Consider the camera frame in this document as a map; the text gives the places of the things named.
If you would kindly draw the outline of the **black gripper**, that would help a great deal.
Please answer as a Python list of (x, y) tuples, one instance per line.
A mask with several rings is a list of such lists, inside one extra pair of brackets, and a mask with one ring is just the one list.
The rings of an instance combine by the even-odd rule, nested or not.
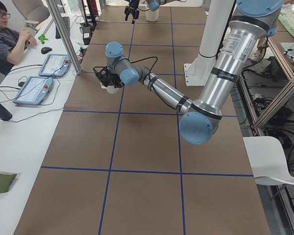
[(106, 87), (112, 86), (113, 88), (122, 88), (124, 86), (120, 77), (116, 73), (111, 73), (110, 71), (107, 72), (106, 81)]
[(126, 7), (125, 10), (124, 10), (124, 14), (125, 14), (125, 21), (128, 20), (128, 16), (130, 14), (130, 8), (133, 9), (132, 11), (132, 24), (135, 24), (136, 20), (139, 18), (139, 10), (138, 7), (139, 7), (139, 0), (129, 0), (129, 6), (130, 7)]

